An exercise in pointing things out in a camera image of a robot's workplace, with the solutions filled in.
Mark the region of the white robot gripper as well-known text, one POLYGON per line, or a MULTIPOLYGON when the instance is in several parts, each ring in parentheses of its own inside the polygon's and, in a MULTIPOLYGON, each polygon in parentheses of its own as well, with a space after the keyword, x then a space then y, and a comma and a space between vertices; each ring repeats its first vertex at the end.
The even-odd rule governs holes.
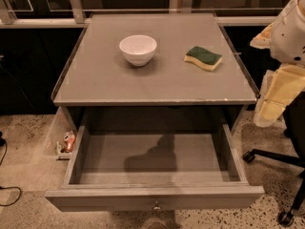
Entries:
POLYGON ((269 127, 286 107, 305 89, 305 0, 290 0, 286 7, 250 46, 269 49, 271 57, 282 64, 275 72, 266 71, 260 97, 254 109, 254 124, 269 127))

